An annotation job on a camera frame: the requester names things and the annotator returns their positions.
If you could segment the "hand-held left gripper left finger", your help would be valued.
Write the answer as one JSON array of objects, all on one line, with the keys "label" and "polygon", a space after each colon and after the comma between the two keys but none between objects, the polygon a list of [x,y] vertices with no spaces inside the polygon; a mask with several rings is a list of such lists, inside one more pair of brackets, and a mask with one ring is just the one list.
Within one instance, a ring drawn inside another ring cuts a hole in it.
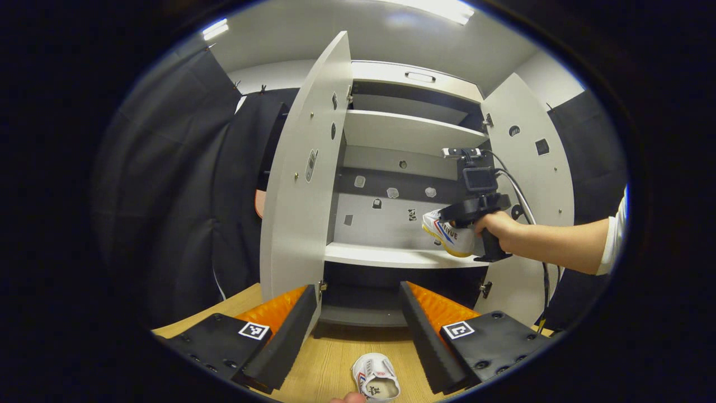
[{"label": "hand-held left gripper left finger", "polygon": [[318,308],[315,286],[303,285],[239,315],[212,313],[158,340],[205,372],[270,395],[292,369]]}]

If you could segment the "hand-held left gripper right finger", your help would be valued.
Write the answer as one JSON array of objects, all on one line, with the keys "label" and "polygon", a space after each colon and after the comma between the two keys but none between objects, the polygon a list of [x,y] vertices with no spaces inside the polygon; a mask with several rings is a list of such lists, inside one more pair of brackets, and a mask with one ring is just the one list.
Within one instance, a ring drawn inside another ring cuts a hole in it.
[{"label": "hand-held left gripper right finger", "polygon": [[551,340],[502,311],[480,314],[412,282],[401,282],[399,299],[433,393],[490,382]]}]

